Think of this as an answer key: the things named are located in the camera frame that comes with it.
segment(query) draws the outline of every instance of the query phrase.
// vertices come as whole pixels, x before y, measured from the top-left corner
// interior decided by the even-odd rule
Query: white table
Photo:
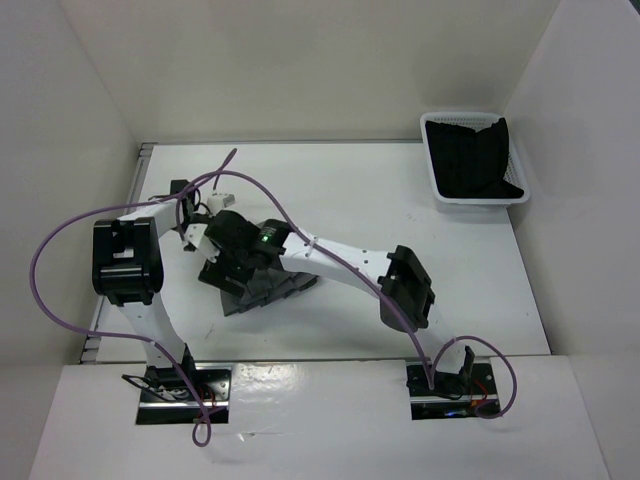
[[[167,193],[172,179],[214,170],[234,146],[239,151],[229,168],[264,183],[305,229],[368,249],[412,248],[457,334],[483,337],[505,354],[549,354],[507,212],[438,213],[420,143],[155,146],[140,198]],[[234,209],[249,220],[279,218],[240,179],[221,178],[219,190],[235,194]],[[196,360],[415,356],[406,335],[380,321],[378,304],[366,293],[324,280],[299,296],[225,318],[219,292],[197,280],[201,257],[182,252],[177,234],[165,235],[161,249],[162,296]],[[132,331],[107,302],[99,327]],[[97,355],[98,362],[144,359],[138,343],[111,338]]]
[[[422,421],[403,361],[237,364],[229,423],[203,449],[190,425],[134,425],[138,392],[120,374],[142,365],[69,366],[31,480],[607,480],[567,358],[512,362],[520,395],[504,418]]]

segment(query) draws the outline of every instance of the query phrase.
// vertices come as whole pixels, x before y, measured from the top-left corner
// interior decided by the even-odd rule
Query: black cloth
[[[524,192],[504,180],[509,130],[504,118],[476,132],[428,121],[429,151],[438,190],[447,198],[520,198]]]

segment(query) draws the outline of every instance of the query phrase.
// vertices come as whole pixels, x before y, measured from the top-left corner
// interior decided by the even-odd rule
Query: white basket
[[[513,141],[509,139],[509,163],[504,179],[510,184],[521,188],[524,194],[520,198],[448,198],[443,197],[438,190],[436,175],[433,170],[433,160],[431,151],[429,150],[429,138],[425,124],[427,120],[438,123],[448,123],[450,125],[460,125],[462,127],[473,128],[476,132],[484,128],[490,127],[500,119],[499,115],[493,113],[481,112],[436,112],[425,113],[420,117],[420,131],[422,132],[422,143],[424,144],[425,153],[427,154],[427,165],[429,166],[429,176],[431,178],[431,188],[436,197],[436,206],[438,210],[470,210],[475,205],[487,207],[508,207],[516,203],[524,203],[529,200],[529,185],[524,178],[524,171],[516,147]]]

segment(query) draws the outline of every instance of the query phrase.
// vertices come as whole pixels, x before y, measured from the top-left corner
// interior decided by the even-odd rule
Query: plastic basket
[[[524,203],[529,200],[529,185],[524,178],[524,171],[518,152],[513,141],[509,139],[509,163],[504,179],[522,189],[524,194],[520,198],[449,198],[443,197],[438,190],[436,175],[433,170],[433,160],[431,159],[431,151],[429,149],[429,137],[427,135],[427,120],[438,123],[448,123],[451,125],[460,125],[462,127],[473,128],[476,132],[491,126],[500,119],[499,115],[493,113],[481,112],[435,112],[425,113],[420,117],[420,131],[422,132],[422,143],[424,144],[425,153],[427,155],[427,165],[429,167],[429,176],[431,179],[431,187],[436,198],[436,206],[438,210],[472,210],[474,206],[485,207],[508,207],[517,203]]]

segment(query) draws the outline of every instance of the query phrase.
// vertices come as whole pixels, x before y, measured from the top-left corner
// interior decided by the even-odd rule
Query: white wall
[[[581,354],[614,480],[640,471],[638,79],[629,1],[562,0],[505,112],[531,187],[511,210],[518,244],[552,349]]]
[[[72,214],[124,199],[137,148],[57,3],[2,2],[0,45],[0,464],[21,479],[81,341],[36,308],[31,255]],[[39,272],[54,311],[83,325],[95,305],[90,234],[88,222],[55,242]]]
[[[558,0],[60,0],[138,140],[419,138],[501,110]]]

